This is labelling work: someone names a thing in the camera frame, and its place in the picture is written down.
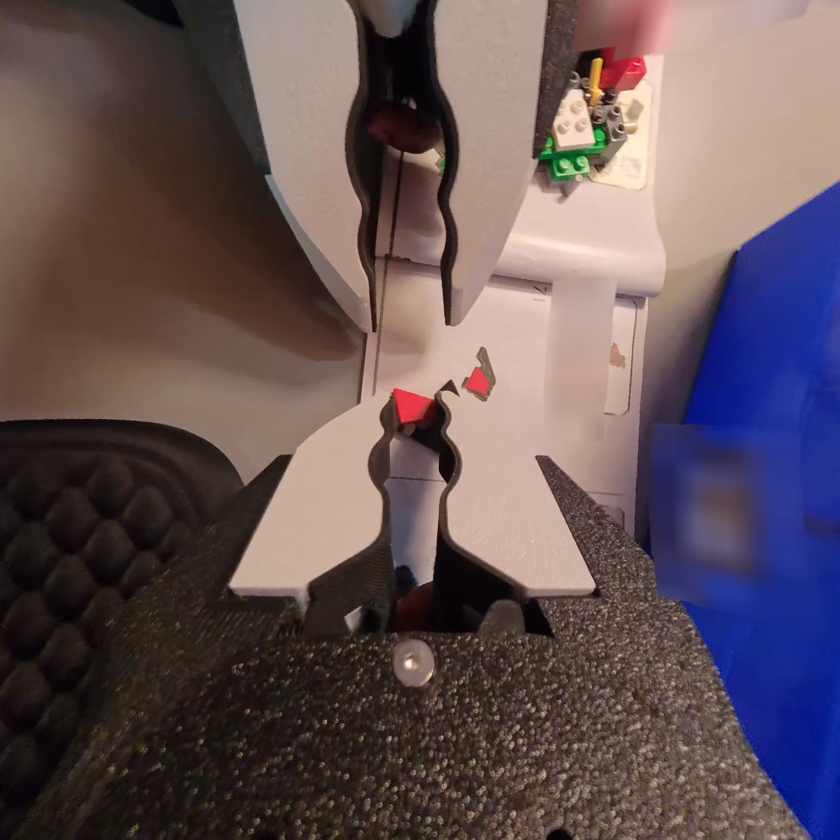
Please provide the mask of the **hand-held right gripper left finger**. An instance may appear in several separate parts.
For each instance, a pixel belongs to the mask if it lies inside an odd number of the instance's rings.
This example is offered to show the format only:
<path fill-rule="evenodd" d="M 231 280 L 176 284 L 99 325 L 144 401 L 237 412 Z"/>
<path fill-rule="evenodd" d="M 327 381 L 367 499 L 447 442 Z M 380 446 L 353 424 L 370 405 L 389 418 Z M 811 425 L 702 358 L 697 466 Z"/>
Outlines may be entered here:
<path fill-rule="evenodd" d="M 306 634 L 384 631 L 396 601 L 385 483 L 392 395 L 374 396 L 312 434 L 290 458 L 230 589 L 290 598 Z"/>

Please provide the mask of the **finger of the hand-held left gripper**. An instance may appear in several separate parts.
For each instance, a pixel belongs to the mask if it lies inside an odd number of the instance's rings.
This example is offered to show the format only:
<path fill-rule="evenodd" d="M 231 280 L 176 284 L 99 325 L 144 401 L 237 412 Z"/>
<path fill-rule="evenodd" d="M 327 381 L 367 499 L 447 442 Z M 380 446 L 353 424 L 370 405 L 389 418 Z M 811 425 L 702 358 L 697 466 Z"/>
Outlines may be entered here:
<path fill-rule="evenodd" d="M 444 124 L 437 202 L 449 326 L 464 321 L 495 272 L 536 169 L 547 7 L 544 1 L 430 4 L 432 92 Z"/>
<path fill-rule="evenodd" d="M 359 19 L 344 1 L 236 1 L 269 163 L 299 246 L 343 312 L 375 330 L 375 275 L 361 256 L 364 190 L 348 163 L 360 104 Z"/>

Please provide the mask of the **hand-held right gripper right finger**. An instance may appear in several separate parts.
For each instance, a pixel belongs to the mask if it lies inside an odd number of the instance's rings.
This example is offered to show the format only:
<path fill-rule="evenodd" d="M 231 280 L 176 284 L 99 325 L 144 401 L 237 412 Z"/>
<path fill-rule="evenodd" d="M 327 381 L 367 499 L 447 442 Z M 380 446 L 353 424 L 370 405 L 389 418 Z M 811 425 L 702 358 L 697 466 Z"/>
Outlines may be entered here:
<path fill-rule="evenodd" d="M 549 632 L 538 599 L 596 591 L 532 447 L 511 416 L 452 392 L 441 416 L 433 615 L 438 627 L 477 632 L 497 602 L 518 605 L 523 632 Z"/>

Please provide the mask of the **dark red lego piece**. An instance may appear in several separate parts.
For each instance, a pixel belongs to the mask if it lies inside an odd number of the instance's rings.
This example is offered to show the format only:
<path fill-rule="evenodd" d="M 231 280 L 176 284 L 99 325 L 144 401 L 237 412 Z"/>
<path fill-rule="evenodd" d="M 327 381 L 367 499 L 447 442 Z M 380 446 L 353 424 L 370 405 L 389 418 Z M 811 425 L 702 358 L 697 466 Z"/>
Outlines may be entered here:
<path fill-rule="evenodd" d="M 406 102 L 374 103 L 365 112 L 364 130 L 375 142 L 407 154 L 423 154 L 444 140 L 437 118 Z"/>

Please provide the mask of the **red wedge lego piece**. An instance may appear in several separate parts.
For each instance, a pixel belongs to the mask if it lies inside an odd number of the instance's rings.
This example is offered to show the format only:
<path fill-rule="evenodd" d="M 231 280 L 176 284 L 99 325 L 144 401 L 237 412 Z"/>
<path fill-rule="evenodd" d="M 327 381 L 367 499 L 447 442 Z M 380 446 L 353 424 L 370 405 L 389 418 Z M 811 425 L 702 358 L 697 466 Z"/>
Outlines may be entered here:
<path fill-rule="evenodd" d="M 392 392 L 397 424 L 400 428 L 425 429 L 435 421 L 437 404 L 433 397 L 395 388 Z"/>

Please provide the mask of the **partly built lego model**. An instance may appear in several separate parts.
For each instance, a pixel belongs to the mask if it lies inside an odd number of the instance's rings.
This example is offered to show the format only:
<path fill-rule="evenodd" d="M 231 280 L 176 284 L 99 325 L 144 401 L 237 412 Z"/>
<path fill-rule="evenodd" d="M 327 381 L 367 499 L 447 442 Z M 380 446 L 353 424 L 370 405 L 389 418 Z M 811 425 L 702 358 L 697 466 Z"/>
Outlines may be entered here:
<path fill-rule="evenodd" d="M 561 100 L 539 169 L 548 190 L 570 197 L 586 182 L 638 191 L 646 185 L 653 88 L 645 56 L 585 52 Z"/>

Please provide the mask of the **lego instruction booklet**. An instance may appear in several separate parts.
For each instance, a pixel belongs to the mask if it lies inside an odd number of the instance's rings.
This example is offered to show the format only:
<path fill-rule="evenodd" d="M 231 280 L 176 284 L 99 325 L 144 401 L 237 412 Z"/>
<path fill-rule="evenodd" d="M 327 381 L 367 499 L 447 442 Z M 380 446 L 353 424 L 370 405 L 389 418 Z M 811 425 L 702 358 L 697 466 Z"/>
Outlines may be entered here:
<path fill-rule="evenodd" d="M 431 395 L 460 384 L 485 349 L 490 399 L 634 536 L 648 300 L 662 290 L 655 153 L 665 58 L 619 97 L 637 130 L 608 167 L 638 190 L 585 181 L 570 196 L 537 177 L 496 275 L 456 327 L 445 325 L 443 221 L 434 153 L 385 153 L 377 235 L 379 331 L 366 341 L 361 397 Z"/>

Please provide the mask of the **black honeycomb cushion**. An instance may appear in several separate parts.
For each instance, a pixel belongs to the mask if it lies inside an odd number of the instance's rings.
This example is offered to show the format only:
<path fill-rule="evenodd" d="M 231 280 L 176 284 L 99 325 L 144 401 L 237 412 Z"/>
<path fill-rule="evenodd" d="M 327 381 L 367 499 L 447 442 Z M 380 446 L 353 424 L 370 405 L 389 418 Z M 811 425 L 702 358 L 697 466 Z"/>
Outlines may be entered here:
<path fill-rule="evenodd" d="M 205 439 L 157 423 L 1 423 L 1 837 L 88 711 L 107 622 L 243 486 Z"/>

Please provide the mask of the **large blue plastic bin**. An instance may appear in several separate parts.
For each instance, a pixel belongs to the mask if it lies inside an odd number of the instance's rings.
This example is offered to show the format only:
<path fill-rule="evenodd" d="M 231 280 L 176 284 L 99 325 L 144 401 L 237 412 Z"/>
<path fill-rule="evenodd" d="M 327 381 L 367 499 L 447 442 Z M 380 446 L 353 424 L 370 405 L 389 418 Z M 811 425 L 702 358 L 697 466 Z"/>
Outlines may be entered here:
<path fill-rule="evenodd" d="M 838 838 L 838 185 L 735 255 L 650 460 L 658 593 L 687 606 L 810 837 Z"/>

